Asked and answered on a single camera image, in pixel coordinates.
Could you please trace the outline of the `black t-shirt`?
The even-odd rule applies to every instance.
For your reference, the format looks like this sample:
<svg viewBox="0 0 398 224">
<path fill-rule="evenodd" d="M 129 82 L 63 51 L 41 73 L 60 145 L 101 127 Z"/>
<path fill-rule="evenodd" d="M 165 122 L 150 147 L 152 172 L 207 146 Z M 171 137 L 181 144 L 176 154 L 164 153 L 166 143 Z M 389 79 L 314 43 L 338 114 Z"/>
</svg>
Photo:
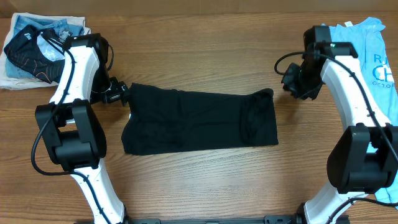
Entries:
<svg viewBox="0 0 398 224">
<path fill-rule="evenodd" d="M 269 88 L 229 95 L 134 83 L 130 94 L 131 117 L 121 136 L 126 154 L 145 156 L 279 143 L 274 92 Z"/>
</svg>

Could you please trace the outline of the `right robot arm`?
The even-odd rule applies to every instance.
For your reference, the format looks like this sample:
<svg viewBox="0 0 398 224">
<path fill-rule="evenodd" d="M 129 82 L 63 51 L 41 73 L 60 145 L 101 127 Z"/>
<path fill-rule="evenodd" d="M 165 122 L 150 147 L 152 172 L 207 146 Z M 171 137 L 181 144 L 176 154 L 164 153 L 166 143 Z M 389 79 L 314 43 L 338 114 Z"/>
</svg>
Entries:
<svg viewBox="0 0 398 224">
<path fill-rule="evenodd" d="M 328 157 L 328 182 L 299 206 L 290 223 L 349 223 L 344 212 L 355 202 L 389 187 L 397 174 L 397 127 L 375 102 L 350 42 L 334 42 L 327 26 L 303 34 L 301 65 L 291 63 L 282 84 L 294 98 L 314 100 L 326 85 L 344 133 Z"/>
</svg>

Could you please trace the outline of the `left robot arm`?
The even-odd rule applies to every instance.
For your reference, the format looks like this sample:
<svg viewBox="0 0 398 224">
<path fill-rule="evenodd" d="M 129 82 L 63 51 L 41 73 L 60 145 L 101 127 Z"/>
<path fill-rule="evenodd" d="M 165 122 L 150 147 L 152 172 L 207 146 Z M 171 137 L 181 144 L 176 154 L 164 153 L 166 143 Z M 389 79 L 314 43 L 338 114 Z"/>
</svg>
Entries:
<svg viewBox="0 0 398 224">
<path fill-rule="evenodd" d="M 39 133 L 32 166 L 42 175 L 71 176 L 91 208 L 93 223 L 131 223 L 106 170 L 106 137 L 92 109 L 99 102 L 128 101 L 126 84 L 108 75 L 114 50 L 99 33 L 69 37 L 64 43 L 43 38 L 64 55 L 65 65 L 53 97 L 35 111 Z"/>
</svg>

